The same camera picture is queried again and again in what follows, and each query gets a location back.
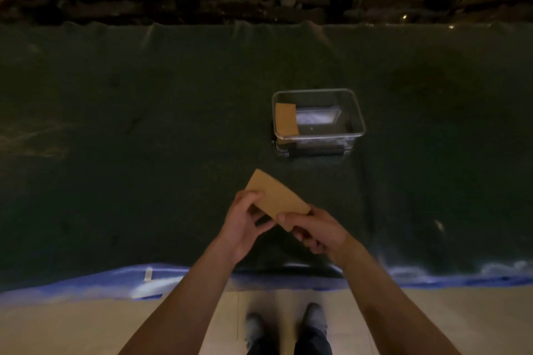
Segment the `person's left hand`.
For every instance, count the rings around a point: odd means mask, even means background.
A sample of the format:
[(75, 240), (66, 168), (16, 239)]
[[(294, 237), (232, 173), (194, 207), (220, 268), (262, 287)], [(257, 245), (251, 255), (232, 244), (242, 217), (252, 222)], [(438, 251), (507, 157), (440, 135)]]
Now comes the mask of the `person's left hand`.
[(251, 214), (259, 210), (254, 203), (261, 199), (260, 191), (238, 191), (231, 204), (217, 241), (222, 242), (230, 263), (236, 265), (252, 249), (257, 238), (265, 232), (255, 232)]

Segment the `person's right hand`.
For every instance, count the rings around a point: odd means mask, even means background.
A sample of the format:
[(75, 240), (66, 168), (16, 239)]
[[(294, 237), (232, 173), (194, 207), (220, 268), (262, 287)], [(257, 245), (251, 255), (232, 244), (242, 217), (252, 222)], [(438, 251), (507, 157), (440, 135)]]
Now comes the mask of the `person's right hand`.
[(364, 252), (364, 246), (327, 211), (311, 205), (307, 215), (311, 216), (308, 223), (294, 227), (291, 233), (313, 254), (328, 256), (342, 269), (350, 259)]

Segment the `brown sandpaper sheet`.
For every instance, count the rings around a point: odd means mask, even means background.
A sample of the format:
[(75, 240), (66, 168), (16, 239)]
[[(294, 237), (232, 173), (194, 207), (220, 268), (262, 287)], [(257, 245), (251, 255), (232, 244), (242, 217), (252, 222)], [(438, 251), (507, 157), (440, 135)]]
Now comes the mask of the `brown sandpaper sheet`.
[(278, 138), (289, 138), (299, 136), (297, 125), (297, 109), (294, 103), (275, 104), (275, 133)]
[(292, 227), (284, 221), (279, 220), (278, 215), (280, 213), (307, 215), (311, 211), (310, 205), (296, 193), (260, 169), (254, 171), (246, 185), (245, 191), (262, 192), (262, 198), (254, 203), (254, 205), (276, 221), (287, 232), (291, 232)]

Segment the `person's right forearm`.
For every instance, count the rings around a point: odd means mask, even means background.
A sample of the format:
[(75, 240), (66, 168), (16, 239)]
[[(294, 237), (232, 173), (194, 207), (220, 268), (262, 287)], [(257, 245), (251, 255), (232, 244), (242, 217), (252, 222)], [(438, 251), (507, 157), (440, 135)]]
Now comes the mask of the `person's right forearm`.
[(462, 355), (352, 237), (329, 248), (341, 268), (380, 355)]

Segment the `person's left forearm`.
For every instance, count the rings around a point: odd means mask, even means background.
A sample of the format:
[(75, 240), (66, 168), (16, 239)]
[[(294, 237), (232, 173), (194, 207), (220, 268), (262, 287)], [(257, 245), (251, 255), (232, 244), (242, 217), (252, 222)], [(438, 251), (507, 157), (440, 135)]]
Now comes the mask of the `person's left forearm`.
[(198, 355), (231, 273), (254, 242), (218, 236), (118, 355)]

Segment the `person's right grey shoe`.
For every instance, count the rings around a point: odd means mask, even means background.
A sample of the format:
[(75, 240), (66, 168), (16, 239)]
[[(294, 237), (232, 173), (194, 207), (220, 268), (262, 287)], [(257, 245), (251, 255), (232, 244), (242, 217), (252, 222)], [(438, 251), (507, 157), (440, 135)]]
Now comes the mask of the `person's right grey shoe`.
[(328, 325), (321, 305), (314, 302), (307, 305), (300, 325), (300, 332), (303, 331), (314, 331), (324, 337), (327, 336)]

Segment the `person's grey shoe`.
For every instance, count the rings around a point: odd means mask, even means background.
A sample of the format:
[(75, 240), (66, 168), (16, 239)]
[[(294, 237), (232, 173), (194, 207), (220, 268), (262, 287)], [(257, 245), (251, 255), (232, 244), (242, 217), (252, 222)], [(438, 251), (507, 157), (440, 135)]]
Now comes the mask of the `person's grey shoe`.
[(314, 331), (324, 337), (327, 336), (328, 325), (321, 305), (314, 302), (307, 305), (300, 325), (300, 332), (303, 331)]
[(263, 318), (257, 312), (252, 312), (246, 316), (243, 330), (247, 352), (250, 352), (254, 345), (267, 337), (266, 325)]

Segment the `person's left grey shoe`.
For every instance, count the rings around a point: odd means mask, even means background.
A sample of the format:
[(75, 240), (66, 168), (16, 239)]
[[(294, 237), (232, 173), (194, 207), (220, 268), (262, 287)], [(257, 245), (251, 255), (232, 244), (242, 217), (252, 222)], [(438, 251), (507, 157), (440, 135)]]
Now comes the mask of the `person's left grey shoe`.
[(263, 318), (257, 312), (252, 312), (246, 316), (243, 330), (247, 352), (250, 352), (254, 345), (267, 337), (266, 325)]

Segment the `clear plastic container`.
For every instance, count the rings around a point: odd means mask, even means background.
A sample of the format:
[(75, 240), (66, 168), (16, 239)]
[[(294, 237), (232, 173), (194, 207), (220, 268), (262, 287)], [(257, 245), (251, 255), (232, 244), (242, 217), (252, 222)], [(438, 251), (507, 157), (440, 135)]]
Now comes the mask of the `clear plastic container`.
[[(296, 104), (299, 136), (276, 136), (276, 103)], [(366, 132), (356, 94), (347, 88), (277, 91), (271, 106), (272, 145), (283, 157), (346, 156)]]

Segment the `person's dark trousers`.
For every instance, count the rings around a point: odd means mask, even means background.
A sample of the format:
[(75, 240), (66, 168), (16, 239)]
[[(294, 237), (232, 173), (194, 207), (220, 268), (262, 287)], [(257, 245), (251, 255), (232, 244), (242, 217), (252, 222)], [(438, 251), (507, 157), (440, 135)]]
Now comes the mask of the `person's dark trousers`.
[[(246, 355), (280, 355), (275, 340), (265, 329), (259, 329), (246, 338)], [(306, 327), (298, 336), (293, 355), (333, 355), (333, 351), (323, 333)]]

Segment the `dark green table cloth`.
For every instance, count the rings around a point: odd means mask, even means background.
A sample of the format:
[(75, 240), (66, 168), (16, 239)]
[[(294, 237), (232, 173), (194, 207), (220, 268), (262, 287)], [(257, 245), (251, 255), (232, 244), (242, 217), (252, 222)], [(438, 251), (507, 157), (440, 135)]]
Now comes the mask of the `dark green table cloth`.
[[(365, 134), (287, 158), (275, 92)], [(0, 291), (190, 268), (256, 169), (388, 271), (533, 259), (533, 25), (0, 26)]]

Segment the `blue plastic sheet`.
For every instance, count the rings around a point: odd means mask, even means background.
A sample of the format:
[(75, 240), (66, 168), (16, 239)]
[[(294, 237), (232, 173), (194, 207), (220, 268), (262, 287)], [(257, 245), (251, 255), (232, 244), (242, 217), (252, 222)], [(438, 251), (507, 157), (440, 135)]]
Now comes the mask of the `blue plastic sheet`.
[[(152, 281), (144, 283), (144, 271), (153, 268)], [(27, 305), (94, 300), (155, 300), (168, 294), (186, 275), (187, 267), (167, 264), (143, 264), (66, 279), (47, 285), (0, 291), (0, 309)], [(311, 268), (290, 264), (289, 271), (302, 275), (268, 275), (240, 272), (230, 278), (227, 291), (339, 291), (348, 288), (340, 277), (307, 274)], [(388, 269), (401, 287), (439, 290), (455, 287), (514, 287), (533, 285), (533, 259), (514, 263), (485, 263), (475, 273), (432, 276), (421, 267), (398, 266)]]

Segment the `dark soil bed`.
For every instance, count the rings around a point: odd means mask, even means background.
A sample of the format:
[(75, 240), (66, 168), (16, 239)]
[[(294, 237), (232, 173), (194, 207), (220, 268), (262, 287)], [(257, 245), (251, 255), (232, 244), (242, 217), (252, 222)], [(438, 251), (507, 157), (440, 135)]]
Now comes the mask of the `dark soil bed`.
[(341, 10), (330, 0), (0, 0), (0, 24), (60, 26), (251, 24), (405, 25), (533, 23), (533, 0), (468, 0), (433, 10), (424, 0), (364, 0)]

